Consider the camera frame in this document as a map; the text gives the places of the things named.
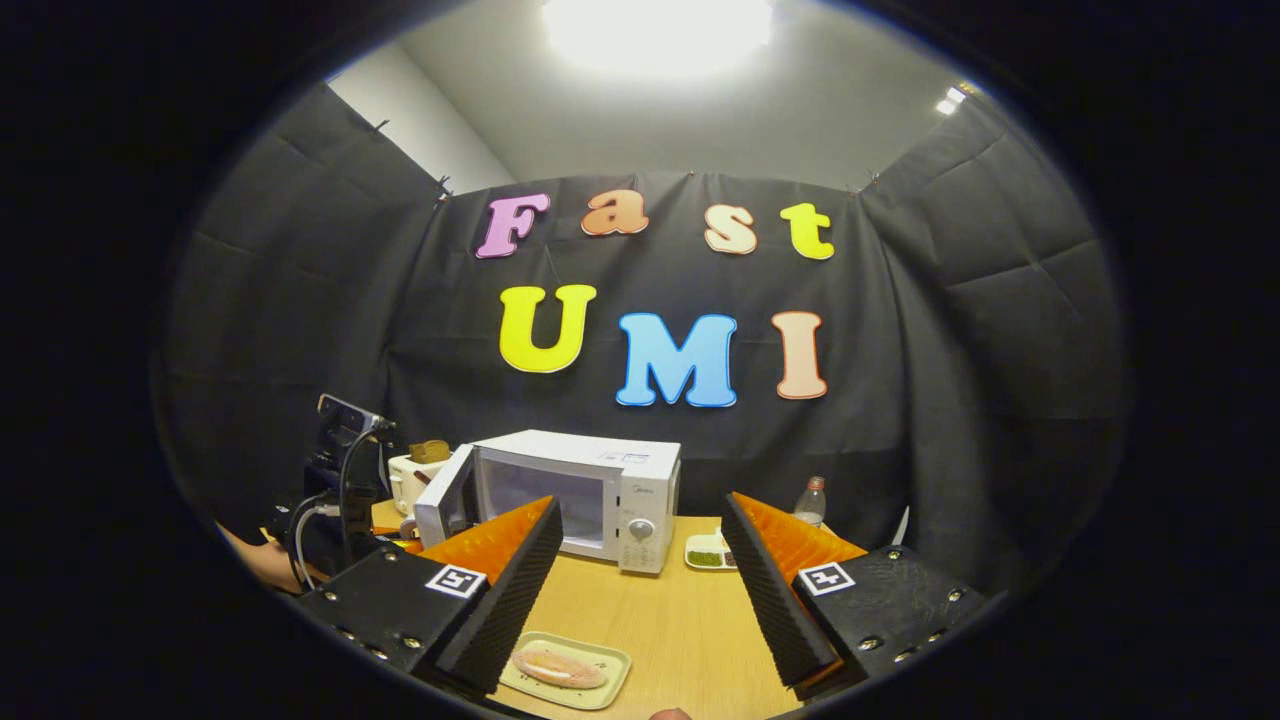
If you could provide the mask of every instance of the person's hand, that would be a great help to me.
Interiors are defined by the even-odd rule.
[[[298,584],[297,578],[293,577],[293,570],[289,569],[289,553],[284,551],[276,541],[271,541],[266,544],[248,544],[247,542],[239,539],[238,537],[227,532],[227,528],[218,525],[218,529],[223,532],[227,541],[232,543],[236,548],[236,553],[241,556],[241,560],[248,565],[253,575],[264,583],[279,588],[282,591],[292,592],[294,594],[303,592],[306,588]],[[328,580],[329,577],[320,573],[315,568],[307,566],[307,571],[314,578],[320,578],[321,580]]]
[[[649,716],[649,720],[694,720],[687,712],[678,707],[672,707],[671,710],[659,710]]]

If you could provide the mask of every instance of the microwave knob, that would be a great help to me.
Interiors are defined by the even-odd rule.
[[[646,539],[649,536],[653,534],[653,523],[650,523],[649,520],[631,520],[631,523],[627,525],[627,532],[630,532],[631,537],[636,538],[637,541]]]

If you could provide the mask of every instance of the orange letter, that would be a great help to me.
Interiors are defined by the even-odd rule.
[[[591,211],[582,218],[586,234],[637,233],[649,227],[644,217],[644,196],[634,190],[611,190],[588,202]]]
[[[782,333],[782,382],[778,396],[810,400],[827,395],[827,383],[818,377],[818,346],[814,332],[822,318],[813,313],[778,313],[773,327]]]
[[[755,250],[755,233],[748,227],[755,222],[746,208],[732,205],[712,205],[707,209],[707,224],[710,229],[703,233],[707,245],[716,252],[746,255]]]

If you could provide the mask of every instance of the plastic bottle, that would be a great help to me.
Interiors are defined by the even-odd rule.
[[[826,487],[827,480],[817,475],[809,478],[809,484],[800,500],[796,501],[796,509],[791,514],[814,528],[822,525],[822,518],[827,514]]]

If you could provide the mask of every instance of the black curtain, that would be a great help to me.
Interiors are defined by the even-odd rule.
[[[347,346],[378,346],[370,296],[399,295],[402,255],[442,193],[326,86],[229,172],[175,263],[157,396],[174,471],[229,530],[302,484],[316,400]]]
[[[586,236],[596,193],[630,188],[650,224]],[[506,258],[479,259],[495,199],[550,208]],[[330,392],[451,445],[526,428],[681,442],[678,512],[731,489],[790,507],[828,478],[828,524],[864,547],[908,543],[986,592],[1036,579],[1087,520],[1120,447],[1121,320],[1098,231],[1052,163],[974,97],[860,195],[718,174],[577,177],[438,202],[438,184],[328,90],[285,117],[202,215],[170,314],[166,379],[180,471],[251,532],[297,486],[315,400]],[[749,255],[703,240],[713,204],[750,210]],[[783,208],[812,202],[836,246],[791,246]],[[512,286],[547,300],[591,284],[567,369],[499,355]],[[812,311],[815,400],[783,400],[771,316]],[[731,407],[627,407],[618,319],[655,313],[680,343],[696,318],[737,320]]]

